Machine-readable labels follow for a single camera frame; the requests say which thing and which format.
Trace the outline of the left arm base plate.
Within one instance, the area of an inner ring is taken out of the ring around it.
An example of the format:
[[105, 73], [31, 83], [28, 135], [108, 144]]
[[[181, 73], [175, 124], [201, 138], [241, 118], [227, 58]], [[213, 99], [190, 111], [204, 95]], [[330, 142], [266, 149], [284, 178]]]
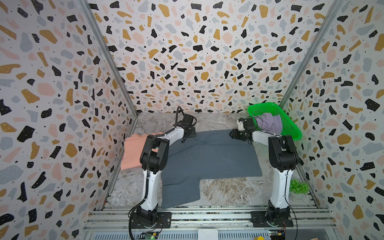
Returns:
[[133, 213], [130, 220], [131, 229], [153, 229], [171, 227], [172, 213], [171, 212], [154, 212], [154, 213]]

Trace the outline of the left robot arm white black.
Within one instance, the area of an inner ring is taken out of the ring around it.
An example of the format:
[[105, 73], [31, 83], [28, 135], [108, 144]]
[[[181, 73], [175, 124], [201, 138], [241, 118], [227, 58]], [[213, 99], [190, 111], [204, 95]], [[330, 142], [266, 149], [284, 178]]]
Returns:
[[197, 118], [185, 114], [181, 107], [176, 110], [175, 123], [162, 134], [148, 135], [140, 155], [144, 174], [142, 200], [133, 207], [131, 215], [150, 227], [158, 221], [158, 184], [168, 162], [170, 146], [180, 140], [196, 137]]

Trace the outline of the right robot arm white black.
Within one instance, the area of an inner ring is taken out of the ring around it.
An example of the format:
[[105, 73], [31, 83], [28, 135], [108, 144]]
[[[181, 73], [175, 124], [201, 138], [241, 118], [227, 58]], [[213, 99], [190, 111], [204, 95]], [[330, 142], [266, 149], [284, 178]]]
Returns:
[[255, 142], [266, 145], [269, 150], [269, 162], [274, 169], [272, 196], [265, 211], [251, 212], [251, 222], [255, 228], [293, 227], [289, 203], [290, 182], [299, 163], [299, 156], [290, 135], [277, 135], [258, 130], [253, 117], [240, 118], [238, 127], [230, 137], [243, 142]]

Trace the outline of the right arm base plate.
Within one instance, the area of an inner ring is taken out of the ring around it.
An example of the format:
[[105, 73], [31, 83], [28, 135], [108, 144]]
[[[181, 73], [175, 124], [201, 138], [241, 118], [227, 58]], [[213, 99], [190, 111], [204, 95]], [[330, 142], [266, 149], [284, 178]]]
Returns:
[[277, 212], [270, 211], [254, 211], [251, 212], [251, 222], [255, 228], [282, 228], [293, 227], [290, 211], [287, 209]]

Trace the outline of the grey blue t shirt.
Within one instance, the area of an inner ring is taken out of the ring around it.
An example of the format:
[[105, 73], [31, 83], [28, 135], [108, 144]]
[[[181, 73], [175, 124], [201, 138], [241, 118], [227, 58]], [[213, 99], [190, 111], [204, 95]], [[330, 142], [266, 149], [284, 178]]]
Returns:
[[172, 208], [200, 199], [200, 181], [260, 177], [253, 145], [230, 137], [229, 130], [198, 132], [170, 146], [161, 173], [162, 207]]

